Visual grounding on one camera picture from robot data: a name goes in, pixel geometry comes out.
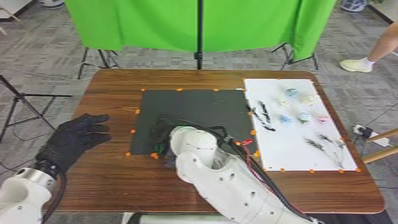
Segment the white shoe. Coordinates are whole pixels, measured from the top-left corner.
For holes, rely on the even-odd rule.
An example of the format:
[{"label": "white shoe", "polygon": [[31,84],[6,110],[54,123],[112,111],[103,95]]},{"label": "white shoe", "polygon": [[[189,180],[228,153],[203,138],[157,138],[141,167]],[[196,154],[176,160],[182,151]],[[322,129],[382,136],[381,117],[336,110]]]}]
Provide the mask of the white shoe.
[{"label": "white shoe", "polygon": [[374,70],[374,65],[366,64],[365,59],[345,60],[340,62],[340,66],[349,72],[368,73]]}]

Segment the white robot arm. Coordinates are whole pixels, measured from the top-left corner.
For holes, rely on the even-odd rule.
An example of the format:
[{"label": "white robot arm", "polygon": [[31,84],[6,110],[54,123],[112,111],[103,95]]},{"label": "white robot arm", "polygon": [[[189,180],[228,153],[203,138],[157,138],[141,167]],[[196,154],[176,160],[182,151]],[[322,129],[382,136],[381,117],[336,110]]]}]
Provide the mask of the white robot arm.
[{"label": "white robot arm", "polygon": [[0,224],[41,224],[41,208],[57,186],[54,177],[24,168],[6,180],[0,190]]},{"label": "white robot arm", "polygon": [[[82,115],[66,122],[52,135],[36,163],[24,168],[4,181],[0,189],[0,224],[43,224],[55,210],[66,191],[66,172],[87,149],[111,140],[111,135],[100,132],[109,127],[100,123],[109,115]],[[52,190],[61,179],[59,194],[45,216],[41,209],[52,198]]]},{"label": "white robot arm", "polygon": [[178,176],[194,184],[208,203],[240,224],[320,223],[301,217],[254,177],[240,157],[217,146],[215,136],[194,127],[176,127],[171,149],[178,156]]}]

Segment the wire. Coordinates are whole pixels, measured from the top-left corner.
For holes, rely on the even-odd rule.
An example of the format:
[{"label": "wire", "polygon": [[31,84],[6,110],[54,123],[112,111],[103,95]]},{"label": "wire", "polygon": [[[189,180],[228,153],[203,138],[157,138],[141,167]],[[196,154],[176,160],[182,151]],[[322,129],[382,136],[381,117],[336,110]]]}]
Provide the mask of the wire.
[{"label": "wire", "polygon": [[9,171],[15,171],[16,172],[16,170],[15,169],[11,169],[8,166],[6,166],[6,164],[4,164],[4,162],[0,161],[0,166],[6,168],[6,170],[9,170]]},{"label": "wire", "polygon": [[[185,120],[185,119],[180,119],[180,121],[185,121],[191,126],[194,126],[196,128],[199,128],[201,130],[205,130],[210,134],[214,134],[215,138],[221,139],[223,138],[223,135],[221,133],[217,133],[217,131],[212,129],[212,128],[207,128],[203,127],[196,122]],[[223,142],[224,144],[228,144],[228,146],[231,147],[237,155],[240,156],[240,159],[246,161],[247,159],[247,156],[246,156],[246,153],[244,153],[244,148],[242,146],[239,146],[235,144],[235,139],[231,136],[228,136],[228,138],[223,138]],[[263,179],[263,182],[267,183],[267,186],[270,188],[270,190],[274,191],[276,193],[276,196],[286,206],[286,208],[290,209],[290,211],[297,214],[299,217],[302,217],[308,221],[311,221],[311,217],[302,213],[302,211],[297,209],[297,207],[292,205],[285,195],[283,195],[283,192],[279,190],[279,187],[270,179],[270,176],[267,175],[265,171],[263,171],[263,168],[262,166],[258,165],[258,162],[254,161],[253,157],[249,157],[249,160],[251,160],[251,164],[253,164],[253,170],[254,172],[258,173],[260,175],[260,178]]]},{"label": "wire", "polygon": [[398,190],[398,187],[379,187],[382,189]]},{"label": "wire", "polygon": [[[375,119],[368,122],[368,124],[365,125],[365,127],[370,126],[370,124],[381,119],[381,117],[384,116],[384,114],[395,109],[395,107],[398,106],[398,103],[390,107],[390,109],[381,113],[381,115],[375,117]],[[358,141],[361,139],[361,135],[358,135],[356,139],[354,139],[354,145],[358,145]],[[366,142],[363,142],[363,145],[361,145],[361,150],[359,150],[359,154],[361,154],[361,157],[363,157],[363,154],[365,154],[365,146],[366,146]]]},{"label": "wire", "polygon": [[[86,64],[86,65],[91,65],[91,66],[96,66],[96,67],[102,67],[100,65],[96,65],[93,62],[80,62],[75,67],[73,67],[73,72],[71,72],[71,76],[75,74],[75,71],[77,71],[77,68],[79,66]],[[75,78],[64,78],[63,76],[50,76],[50,75],[45,75],[45,74],[40,74],[40,73],[34,73],[34,72],[27,72],[27,71],[20,71],[16,69],[9,69],[9,68],[0,68],[0,70],[6,70],[6,71],[15,71],[15,72],[20,72],[27,75],[34,75],[34,76],[40,76],[40,77],[45,77],[45,78],[50,78],[50,79],[61,79],[64,81],[86,81],[86,80],[91,80],[91,78],[86,78],[86,79],[75,79]]]},{"label": "wire", "polygon": [[11,168],[4,165],[4,162],[2,162],[2,167],[4,167],[8,170],[0,173],[0,176],[2,176],[9,171],[16,172],[16,168],[18,168],[20,166],[24,166],[31,161],[34,161],[34,159],[27,160],[18,166],[15,166],[15,167],[11,167]]},{"label": "wire", "polygon": [[47,210],[47,214],[43,216],[43,224],[47,223],[48,219],[50,219],[50,216],[54,214],[54,211],[59,207],[59,203],[61,203],[61,200],[63,200],[63,197],[64,197],[64,194],[66,194],[66,186],[68,186],[68,176],[66,176],[66,173],[59,173],[59,178],[61,178],[61,188],[59,188],[59,193],[57,193],[57,196],[55,196],[55,199],[54,199],[54,203],[52,205],[48,206],[48,210]]},{"label": "wire", "polygon": [[253,169],[253,163],[251,163],[251,151],[249,151],[249,147],[247,147],[247,145],[244,145],[244,149],[246,149],[246,164],[247,164],[247,167],[249,167],[249,171],[251,171],[253,176],[256,177],[258,181],[263,183],[263,185],[265,185],[269,191],[274,193],[274,191],[272,191],[272,189],[270,189],[270,187],[269,187],[269,185],[267,185],[267,182],[265,182],[265,180],[262,179],[262,177],[260,177],[260,175],[258,175],[258,173],[256,173],[256,171],[254,171],[254,169]]},{"label": "wire", "polygon": [[382,114],[377,116],[377,118],[370,121],[370,123],[365,125],[365,127],[379,120],[379,118],[382,117],[382,115],[395,109],[395,107],[398,106],[398,103],[390,107],[390,109],[382,112]]}]

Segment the white paper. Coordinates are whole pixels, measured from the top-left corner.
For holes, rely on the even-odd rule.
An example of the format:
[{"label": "white paper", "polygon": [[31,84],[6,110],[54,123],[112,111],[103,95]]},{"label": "white paper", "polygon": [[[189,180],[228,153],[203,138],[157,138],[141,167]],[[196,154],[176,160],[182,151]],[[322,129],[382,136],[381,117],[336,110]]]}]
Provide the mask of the white paper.
[{"label": "white paper", "polygon": [[[299,90],[297,98],[286,96],[286,89]],[[349,148],[342,141],[340,131],[333,122],[331,114],[317,93],[313,81],[308,79],[246,79],[246,97],[251,108],[262,116],[260,101],[265,103],[272,127],[276,132],[263,128],[262,122],[253,115],[256,140],[262,153],[263,167],[270,171],[334,171],[356,170],[358,165],[352,159]],[[315,96],[313,105],[304,104],[302,98]],[[286,100],[290,106],[283,106],[279,101]],[[308,113],[313,120],[308,123],[299,121],[301,113]],[[292,124],[283,124],[281,115],[294,120]],[[318,121],[318,117],[327,116],[327,122]],[[308,143],[313,140],[322,145],[322,150]]]}]

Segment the tripod stand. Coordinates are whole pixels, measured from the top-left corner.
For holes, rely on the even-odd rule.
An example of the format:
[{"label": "tripod stand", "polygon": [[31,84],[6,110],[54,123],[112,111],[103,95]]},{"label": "tripod stand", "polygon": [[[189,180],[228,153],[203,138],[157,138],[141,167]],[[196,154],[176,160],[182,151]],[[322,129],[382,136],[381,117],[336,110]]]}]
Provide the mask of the tripod stand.
[{"label": "tripod stand", "polygon": [[[86,47],[86,49],[84,49],[82,64],[80,64],[80,68],[79,68],[79,79],[82,78],[84,67],[86,67],[86,66],[93,66],[93,64],[89,64],[89,63],[86,62],[87,54],[89,54],[89,50],[91,50],[91,49]],[[107,51],[107,50],[105,50],[105,53],[107,53],[109,57],[111,57],[111,53],[112,53],[114,55],[118,55],[116,51]],[[121,66],[119,66],[119,64],[118,64],[118,62],[116,62],[116,60],[114,60],[114,65],[111,66],[111,61],[105,59],[103,50],[98,50],[98,54],[100,54],[102,61],[103,61],[103,66],[98,66],[98,67],[100,67],[102,69],[111,69],[111,68],[114,68],[114,67],[121,68]]]},{"label": "tripod stand", "polygon": [[203,8],[205,0],[198,0],[198,52],[194,53],[194,59],[198,62],[196,69],[203,70]]},{"label": "tripod stand", "polygon": [[[16,126],[18,124],[24,124],[27,123],[29,121],[34,121],[38,119],[41,119],[48,125],[48,127],[55,130],[55,127],[54,125],[50,124],[47,118],[45,118],[45,114],[47,114],[47,111],[50,109],[50,106],[54,104],[54,100],[57,97],[71,97],[71,95],[52,95],[52,94],[25,94],[25,93],[20,93],[15,86],[11,85],[8,79],[4,78],[4,76],[0,75],[0,83],[4,84],[6,88],[9,89],[9,91],[13,92],[15,94],[15,99],[13,99],[13,105],[11,105],[11,110],[9,110],[9,115],[8,115],[8,119],[6,119],[6,124],[4,124],[4,129],[2,129],[2,134],[0,134],[0,143],[2,143],[2,140],[4,140],[4,135],[6,135],[6,131],[8,131],[8,128]],[[34,108],[29,100],[27,100],[27,96],[38,96],[38,97],[50,97],[50,102],[47,104],[47,107],[43,109],[43,111],[40,112],[38,109]],[[16,104],[18,102],[24,103],[24,105],[27,106],[29,110],[32,111],[34,113],[34,117],[11,123],[11,118],[13,118],[13,114],[15,114],[15,110],[16,110]]]},{"label": "tripod stand", "polygon": [[279,49],[283,49],[283,52],[285,52],[286,61],[285,61],[285,64],[283,64],[281,71],[285,70],[286,65],[294,65],[295,63],[306,61],[308,59],[313,59],[315,69],[320,70],[318,60],[317,60],[315,53],[313,53],[313,55],[308,58],[304,58],[302,60],[295,61],[295,59],[294,59],[294,53],[295,53],[295,51],[292,50],[292,52],[288,53],[286,45],[288,45],[288,43],[285,43],[283,45],[279,45],[279,47],[272,50],[272,53],[276,53]]}]

